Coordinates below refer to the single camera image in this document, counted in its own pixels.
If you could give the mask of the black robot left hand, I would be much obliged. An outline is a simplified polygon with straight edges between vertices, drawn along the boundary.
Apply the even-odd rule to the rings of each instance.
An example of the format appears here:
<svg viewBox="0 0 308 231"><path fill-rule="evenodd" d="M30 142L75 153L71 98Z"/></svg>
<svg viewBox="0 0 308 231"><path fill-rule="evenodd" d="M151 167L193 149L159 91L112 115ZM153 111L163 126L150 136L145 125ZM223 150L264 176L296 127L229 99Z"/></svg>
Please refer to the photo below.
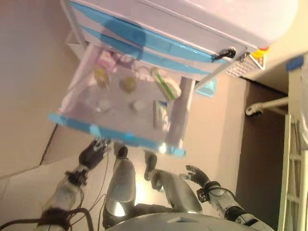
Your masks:
<svg viewBox="0 0 308 231"><path fill-rule="evenodd" d="M104 159L110 143L110 139L94 139L79 155L79 164L93 170Z"/></svg>

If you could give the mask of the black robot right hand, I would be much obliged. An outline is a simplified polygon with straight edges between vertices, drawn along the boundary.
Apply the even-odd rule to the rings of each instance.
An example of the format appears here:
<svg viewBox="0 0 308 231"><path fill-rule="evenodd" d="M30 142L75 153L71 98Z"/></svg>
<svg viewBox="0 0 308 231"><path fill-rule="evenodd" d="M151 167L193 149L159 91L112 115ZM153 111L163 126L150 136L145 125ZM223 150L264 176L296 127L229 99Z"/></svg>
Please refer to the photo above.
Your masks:
<svg viewBox="0 0 308 231"><path fill-rule="evenodd" d="M179 177L184 180L192 181L198 184L201 188L204 188L206 184L210 182L209 177L206 173L195 166L186 165L186 170L188 173L179 174Z"/></svg>

